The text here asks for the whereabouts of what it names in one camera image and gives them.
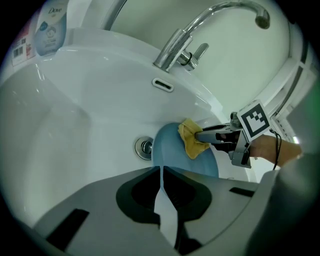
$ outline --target sink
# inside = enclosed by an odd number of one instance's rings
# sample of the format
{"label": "sink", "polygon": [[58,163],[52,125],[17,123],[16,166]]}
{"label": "sink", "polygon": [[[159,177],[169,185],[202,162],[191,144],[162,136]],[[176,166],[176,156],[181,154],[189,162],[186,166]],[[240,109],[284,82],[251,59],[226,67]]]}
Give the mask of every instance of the sink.
{"label": "sink", "polygon": [[[1,187],[12,213],[30,227],[85,185],[152,166],[136,154],[138,138],[185,118],[202,126],[227,121],[184,68],[169,74],[153,66],[159,50],[142,41],[85,28],[69,30],[66,41],[0,88]],[[233,175],[224,171],[232,166],[228,155],[218,158],[219,176]],[[234,170],[232,177],[248,180],[243,168]]]}

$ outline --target black cord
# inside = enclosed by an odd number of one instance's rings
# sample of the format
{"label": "black cord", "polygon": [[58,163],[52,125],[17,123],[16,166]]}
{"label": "black cord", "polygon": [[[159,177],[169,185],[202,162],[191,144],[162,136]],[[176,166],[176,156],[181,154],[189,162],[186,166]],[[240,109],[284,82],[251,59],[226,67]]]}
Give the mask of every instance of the black cord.
{"label": "black cord", "polygon": [[273,170],[276,169],[279,161],[279,155],[280,155],[280,148],[282,144],[282,138],[279,133],[277,133],[275,130],[270,129],[270,132],[275,135],[275,162],[273,166]]}

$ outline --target yellow cloth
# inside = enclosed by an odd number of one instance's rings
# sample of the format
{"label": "yellow cloth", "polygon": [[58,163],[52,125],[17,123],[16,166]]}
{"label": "yellow cloth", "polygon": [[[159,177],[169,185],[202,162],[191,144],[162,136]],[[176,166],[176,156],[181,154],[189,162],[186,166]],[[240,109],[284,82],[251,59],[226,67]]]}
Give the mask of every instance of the yellow cloth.
{"label": "yellow cloth", "polygon": [[195,133],[202,131],[203,129],[190,118],[187,118],[178,126],[178,132],[184,142],[185,152],[191,159],[195,159],[200,153],[209,148],[209,143],[202,143],[195,138]]}

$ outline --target sink drain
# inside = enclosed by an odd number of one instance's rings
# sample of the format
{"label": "sink drain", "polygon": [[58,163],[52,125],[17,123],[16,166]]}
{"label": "sink drain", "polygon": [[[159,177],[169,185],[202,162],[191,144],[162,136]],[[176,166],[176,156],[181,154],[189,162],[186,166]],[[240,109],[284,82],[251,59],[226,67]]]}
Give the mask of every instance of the sink drain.
{"label": "sink drain", "polygon": [[141,137],[135,143],[135,152],[144,160],[151,160],[152,142],[150,137]]}

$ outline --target chrome faucet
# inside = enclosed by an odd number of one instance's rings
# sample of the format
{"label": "chrome faucet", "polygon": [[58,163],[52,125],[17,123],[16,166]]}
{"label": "chrome faucet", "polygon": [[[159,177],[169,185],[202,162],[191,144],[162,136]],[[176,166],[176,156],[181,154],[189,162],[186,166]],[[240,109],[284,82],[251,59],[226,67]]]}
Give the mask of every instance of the chrome faucet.
{"label": "chrome faucet", "polygon": [[218,3],[203,11],[184,29],[177,29],[165,44],[153,64],[163,71],[169,72],[176,61],[178,61],[182,66],[185,66],[187,70],[194,70],[198,65],[199,59],[208,49],[209,45],[207,43],[201,44],[194,54],[186,51],[187,46],[193,40],[191,36],[192,33],[217,12],[235,8],[255,12],[255,23],[257,26],[264,30],[269,28],[269,13],[258,3],[247,0],[231,0]]}

